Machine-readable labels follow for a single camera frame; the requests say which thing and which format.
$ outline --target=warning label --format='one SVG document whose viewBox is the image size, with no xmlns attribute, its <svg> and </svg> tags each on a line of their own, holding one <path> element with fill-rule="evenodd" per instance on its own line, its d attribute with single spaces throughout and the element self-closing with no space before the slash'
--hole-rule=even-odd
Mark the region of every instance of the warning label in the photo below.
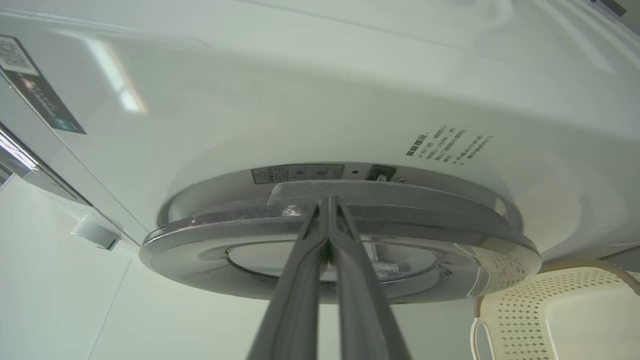
<svg viewBox="0 0 640 360">
<path fill-rule="evenodd" d="M 284 183 L 299 180 L 338 180 L 342 177 L 343 165 L 297 164 L 251 170 L 255 184 Z"/>
<path fill-rule="evenodd" d="M 417 135 L 405 155 L 452 165 L 472 161 L 491 141 L 493 135 L 481 134 L 458 126 L 442 125 Z"/>
</svg>

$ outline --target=dark label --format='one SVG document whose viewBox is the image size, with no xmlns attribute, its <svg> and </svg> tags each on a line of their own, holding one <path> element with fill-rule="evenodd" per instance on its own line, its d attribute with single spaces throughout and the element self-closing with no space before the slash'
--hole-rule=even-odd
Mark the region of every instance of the dark label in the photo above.
<svg viewBox="0 0 640 360">
<path fill-rule="evenodd" d="M 49 126 L 86 134 L 16 38 L 0 35 L 0 69 Z"/>
</svg>

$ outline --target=plastic laundry basket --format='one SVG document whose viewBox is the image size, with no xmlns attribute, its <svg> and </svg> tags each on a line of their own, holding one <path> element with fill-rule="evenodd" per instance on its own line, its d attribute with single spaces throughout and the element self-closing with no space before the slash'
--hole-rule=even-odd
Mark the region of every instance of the plastic laundry basket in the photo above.
<svg viewBox="0 0 640 360">
<path fill-rule="evenodd" d="M 476 300 L 474 359 L 480 326 L 495 360 L 640 359 L 638 295 L 640 274 L 604 261 L 546 266 Z"/>
</svg>

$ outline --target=white plastic panel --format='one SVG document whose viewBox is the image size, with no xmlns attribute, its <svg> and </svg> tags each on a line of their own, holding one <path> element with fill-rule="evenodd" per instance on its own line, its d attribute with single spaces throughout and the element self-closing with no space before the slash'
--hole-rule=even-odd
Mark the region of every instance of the white plastic panel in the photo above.
<svg viewBox="0 0 640 360">
<path fill-rule="evenodd" d="M 389 3 L 389 17 L 331 4 L 10 1 L 47 15 L 3 16 L 0 33 L 87 131 L 56 134 L 130 213 L 122 223 L 151 229 L 167 197 L 229 172 L 359 161 L 513 199 L 546 258 L 603 256 L 640 233 L 636 37 L 568 0 L 437 2 L 440 32 L 417 22 L 417 2 Z M 439 126 L 493 140 L 464 167 L 405 156 Z"/>
</svg>

